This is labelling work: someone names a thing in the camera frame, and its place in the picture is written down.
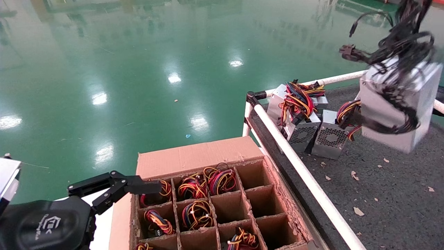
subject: wire bundle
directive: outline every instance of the wire bundle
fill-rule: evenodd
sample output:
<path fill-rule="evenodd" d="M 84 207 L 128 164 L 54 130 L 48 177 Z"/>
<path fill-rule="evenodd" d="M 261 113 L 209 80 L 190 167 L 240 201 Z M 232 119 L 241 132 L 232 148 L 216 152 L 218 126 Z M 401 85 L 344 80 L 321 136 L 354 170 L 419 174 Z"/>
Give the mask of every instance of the wire bundle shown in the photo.
<path fill-rule="evenodd" d="M 143 215 L 146 221 L 152 222 L 157 225 L 160 230 L 166 235 L 172 235 L 175 233 L 173 225 L 167 219 L 162 218 L 156 210 L 148 210 Z"/>
<path fill-rule="evenodd" d="M 435 54 L 433 46 L 435 38 L 430 32 L 419 32 L 420 25 L 424 19 L 432 0 L 402 0 L 396 11 L 394 21 L 392 16 L 387 12 L 368 12 L 361 15 L 353 24 L 350 30 L 350 37 L 354 34 L 358 21 L 366 16 L 378 14 L 384 16 L 390 23 L 392 29 L 387 37 L 380 40 L 378 49 L 373 53 L 368 53 L 356 49 L 354 45 L 344 45 L 339 51 L 342 57 L 351 61 L 362 61 L 369 65 L 379 66 L 378 73 L 380 75 L 389 72 L 384 79 L 384 86 L 378 91 L 388 103 L 393 105 L 397 110 L 405 114 L 405 123 L 400 126 L 387 127 L 377 121 L 365 119 L 365 126 L 385 134 L 400 134 L 415 130 L 418 125 L 418 116 L 416 110 L 409 107 L 404 100 L 404 90 L 411 87 L 411 83 L 422 72 L 418 70 L 418 74 L 411 76 L 412 70 L 422 61 L 429 64 Z M 386 59 L 397 57 L 398 61 L 392 65 L 386 65 Z"/>
<path fill-rule="evenodd" d="M 166 182 L 166 181 L 160 181 L 160 183 L 162 184 L 162 191 L 159 193 L 161 196 L 161 199 L 155 201 L 154 203 L 148 203 L 147 202 L 147 196 L 145 194 L 142 194 L 140 196 L 140 204 L 142 204 L 142 207 L 148 207 L 150 205 L 156 205 L 156 204 L 161 204 L 161 203 L 165 203 L 165 202 L 170 202 L 173 199 L 173 189 L 171 187 L 171 184 Z"/>
<path fill-rule="evenodd" d="M 232 191 L 236 187 L 235 172 L 232 169 L 218 170 L 215 168 L 205 168 L 203 174 L 208 180 L 211 195 L 218 195 Z"/>
<path fill-rule="evenodd" d="M 361 101 L 354 100 L 344 103 L 336 114 L 336 120 L 340 124 L 345 121 L 346 117 L 353 115 L 354 112 L 361 112 Z M 347 135 L 349 140 L 354 141 L 353 134 L 361 128 L 361 125 L 347 124 L 348 127 L 354 127 Z"/>
<path fill-rule="evenodd" d="M 318 82 L 312 85 L 303 85 L 298 84 L 297 80 L 292 82 L 293 84 L 297 84 L 301 89 L 309 96 L 309 97 L 321 97 L 325 94 L 325 89 L 323 85 L 320 85 Z"/>
<path fill-rule="evenodd" d="M 154 247 L 150 247 L 148 243 L 140 243 L 136 245 L 135 250 L 154 250 Z"/>
<path fill-rule="evenodd" d="M 201 173 L 195 173 L 182 180 L 178 189 L 179 197 L 182 199 L 199 199 L 208 196 L 208 183 Z"/>
<path fill-rule="evenodd" d="M 292 120 L 308 120 L 313 111 L 317 112 L 313 100 L 301 89 L 301 85 L 294 81 L 287 83 L 286 86 L 288 94 L 285 96 L 284 102 L 279 104 L 282 109 L 280 125 L 285 125 L 287 111 L 289 111 Z"/>
<path fill-rule="evenodd" d="M 241 227 L 236 228 L 236 234 L 228 241 L 228 250 L 257 249 L 259 242 L 254 234 L 250 234 Z"/>
<path fill-rule="evenodd" d="M 210 205 L 206 201 L 194 201 L 182 211 L 183 226 L 188 230 L 214 225 L 210 212 Z"/>

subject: cardboard box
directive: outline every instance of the cardboard box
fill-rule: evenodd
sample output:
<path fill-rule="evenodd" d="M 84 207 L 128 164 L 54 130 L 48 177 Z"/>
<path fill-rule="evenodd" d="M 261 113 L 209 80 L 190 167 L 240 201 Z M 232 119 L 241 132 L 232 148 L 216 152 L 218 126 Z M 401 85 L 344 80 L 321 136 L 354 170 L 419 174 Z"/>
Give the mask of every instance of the cardboard box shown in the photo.
<path fill-rule="evenodd" d="M 181 212 L 193 200 L 180 201 L 177 188 L 184 176 L 224 162 L 236 173 L 233 192 L 209 196 L 215 226 L 187 231 Z M 301 213 L 270 159 L 250 137 L 239 137 L 139 154 L 136 174 L 144 180 L 165 180 L 173 201 L 141 208 L 139 197 L 127 195 L 115 204 L 110 250 L 133 250 L 140 242 L 155 249 L 222 250 L 241 225 L 256 234 L 259 249 L 302 250 L 313 240 Z M 176 234 L 146 239 L 145 210 L 155 209 L 172 222 Z"/>

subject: power supply unit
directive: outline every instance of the power supply unit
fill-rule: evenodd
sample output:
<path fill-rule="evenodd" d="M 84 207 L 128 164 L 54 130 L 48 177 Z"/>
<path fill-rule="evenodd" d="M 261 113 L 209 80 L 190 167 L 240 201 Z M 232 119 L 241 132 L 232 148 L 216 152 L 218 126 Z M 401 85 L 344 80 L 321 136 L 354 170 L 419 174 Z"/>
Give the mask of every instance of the power supply unit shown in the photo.
<path fill-rule="evenodd" d="M 279 108 L 279 104 L 284 102 L 285 95 L 287 95 L 286 90 L 287 87 L 281 84 L 271 94 L 267 114 L 275 123 L 281 118 L 282 109 Z"/>
<path fill-rule="evenodd" d="M 336 124 L 336 111 L 324 110 L 321 127 L 314 141 L 311 154 L 337 160 L 344 149 L 351 127 L 341 129 Z"/>
<path fill-rule="evenodd" d="M 321 116 L 324 109 L 328 108 L 329 102 L 327 98 L 325 95 L 322 95 L 320 97 L 311 97 L 311 99 L 313 100 L 314 107 L 317 109 L 318 117 Z"/>
<path fill-rule="evenodd" d="M 384 64 L 394 65 L 396 61 L 397 58 L 391 58 L 384 61 Z M 361 114 L 365 119 L 377 121 L 386 127 L 399 127 L 406 122 L 405 114 L 378 94 L 384 87 L 383 82 L 394 69 L 389 68 L 383 75 L 378 74 L 378 69 L 380 66 L 370 67 L 360 79 Z M 405 153 L 411 152 L 428 131 L 441 71 L 442 64 L 421 62 L 410 73 L 409 77 L 413 81 L 400 86 L 403 89 L 402 96 L 405 105 L 416 110 L 419 126 L 415 130 L 407 133 L 386 134 L 363 124 L 362 135 Z"/>
<path fill-rule="evenodd" d="M 290 116 L 287 115 L 285 126 L 282 127 L 281 132 L 294 151 L 301 153 L 305 151 L 308 144 L 316 135 L 320 124 L 321 120 L 319 120 L 314 112 L 309 117 L 309 121 L 301 121 L 297 125 L 291 123 Z"/>

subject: black wire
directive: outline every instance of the black wire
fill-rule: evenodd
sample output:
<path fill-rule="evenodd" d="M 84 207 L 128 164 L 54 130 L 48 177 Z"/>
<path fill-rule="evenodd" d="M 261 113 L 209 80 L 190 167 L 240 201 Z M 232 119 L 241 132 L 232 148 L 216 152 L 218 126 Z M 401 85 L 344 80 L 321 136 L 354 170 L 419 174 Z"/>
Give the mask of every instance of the black wire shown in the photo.
<path fill-rule="evenodd" d="M 392 26 L 390 33 L 378 43 L 378 49 L 368 53 L 356 49 L 354 45 L 344 45 L 340 52 L 342 57 L 352 61 L 362 61 L 369 65 L 377 65 L 377 74 L 386 74 L 384 87 L 378 93 L 387 102 L 406 116 L 405 123 L 401 126 L 386 127 L 377 121 L 364 119 L 366 126 L 380 133 L 398 134 L 415 130 L 419 126 L 416 110 L 409 107 L 404 101 L 404 89 L 416 78 L 411 76 L 412 70 L 422 61 L 429 64 L 435 54 L 433 46 L 435 38 L 430 32 L 419 32 L 420 25 L 424 19 L 432 0 L 424 0 L 422 4 L 415 0 L 402 0 L 393 18 L 387 12 L 369 12 L 361 15 L 352 25 L 350 37 L 354 34 L 358 21 L 371 14 L 385 16 Z M 429 40 L 419 42 L 419 39 L 429 37 Z M 389 58 L 397 57 L 393 65 L 386 65 Z"/>

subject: paper debris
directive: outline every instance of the paper debris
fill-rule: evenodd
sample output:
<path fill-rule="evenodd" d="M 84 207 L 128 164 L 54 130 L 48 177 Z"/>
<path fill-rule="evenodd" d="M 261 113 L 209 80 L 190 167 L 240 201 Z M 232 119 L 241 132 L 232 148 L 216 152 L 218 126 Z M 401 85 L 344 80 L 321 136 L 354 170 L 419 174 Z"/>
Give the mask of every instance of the paper debris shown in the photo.
<path fill-rule="evenodd" d="M 353 209 L 355 210 L 355 214 L 359 216 L 364 216 L 364 213 L 359 208 L 353 207 Z"/>
<path fill-rule="evenodd" d="M 352 171 L 352 177 L 353 178 L 355 178 L 355 180 L 359 180 L 359 178 L 358 178 L 358 176 L 356 176 L 356 172 L 355 171 Z"/>

